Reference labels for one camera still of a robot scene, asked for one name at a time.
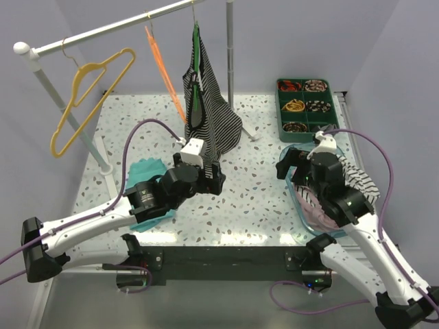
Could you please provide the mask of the pink tank top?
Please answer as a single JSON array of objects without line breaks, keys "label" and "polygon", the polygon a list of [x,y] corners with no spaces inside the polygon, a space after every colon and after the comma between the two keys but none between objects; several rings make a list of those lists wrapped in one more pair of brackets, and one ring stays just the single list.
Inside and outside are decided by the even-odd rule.
[{"label": "pink tank top", "polygon": [[305,217],[305,223],[320,232],[338,230],[336,222],[323,211],[318,198],[306,186],[294,186],[296,198]]}]

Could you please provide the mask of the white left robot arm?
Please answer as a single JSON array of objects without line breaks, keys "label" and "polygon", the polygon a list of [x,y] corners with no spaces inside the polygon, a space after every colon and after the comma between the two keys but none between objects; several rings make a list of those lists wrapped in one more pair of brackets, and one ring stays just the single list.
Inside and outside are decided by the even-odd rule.
[{"label": "white left robot arm", "polygon": [[143,223],[178,209],[197,194],[220,195],[226,176],[218,162],[189,164],[174,154],[174,167],[136,183],[100,207],[55,221],[24,220],[21,246],[30,283],[42,282],[73,263],[73,248],[111,230]]}]

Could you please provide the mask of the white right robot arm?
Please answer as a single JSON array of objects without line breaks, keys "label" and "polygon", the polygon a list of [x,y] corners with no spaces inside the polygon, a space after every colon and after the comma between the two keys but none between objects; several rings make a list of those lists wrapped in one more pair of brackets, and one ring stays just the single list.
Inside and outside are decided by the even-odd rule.
[{"label": "white right robot arm", "polygon": [[313,197],[312,209],[351,237],[372,266],[349,258],[325,232],[306,244],[305,260],[311,268],[325,266],[340,274],[363,293],[386,328],[411,328],[438,312],[438,287],[414,271],[380,227],[373,208],[379,192],[368,174],[334,149],[295,147],[287,148],[276,170],[279,179],[292,174],[298,192]]}]

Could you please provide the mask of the orange plastic hanger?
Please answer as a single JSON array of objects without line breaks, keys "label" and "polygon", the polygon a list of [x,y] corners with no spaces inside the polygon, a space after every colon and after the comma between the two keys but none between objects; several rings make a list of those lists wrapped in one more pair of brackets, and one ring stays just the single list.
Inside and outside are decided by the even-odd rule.
[{"label": "orange plastic hanger", "polygon": [[160,49],[159,49],[158,44],[156,42],[156,39],[154,37],[154,27],[153,27],[153,23],[152,23],[151,12],[145,11],[145,14],[147,15],[148,21],[150,22],[150,28],[145,26],[145,33],[147,35],[147,40],[149,42],[152,55],[154,57],[155,63],[158,67],[158,71],[159,71],[159,73],[162,77],[162,80],[164,82],[164,85],[167,89],[167,92],[169,93],[169,96],[171,97],[172,103],[174,104],[178,114],[180,115],[182,122],[185,124],[187,122],[185,112],[184,112],[182,105],[181,105],[181,102],[177,96],[174,85],[171,82],[171,79],[170,79],[169,74],[167,72],[167,69],[165,67],[165,63],[163,62],[163,57],[161,55]]}]

